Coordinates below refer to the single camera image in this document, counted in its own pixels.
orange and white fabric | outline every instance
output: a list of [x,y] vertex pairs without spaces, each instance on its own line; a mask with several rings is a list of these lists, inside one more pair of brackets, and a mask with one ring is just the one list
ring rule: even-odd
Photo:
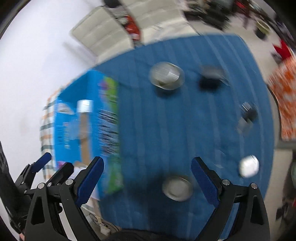
[[267,85],[278,102],[282,140],[296,140],[296,58],[286,59],[270,76]]

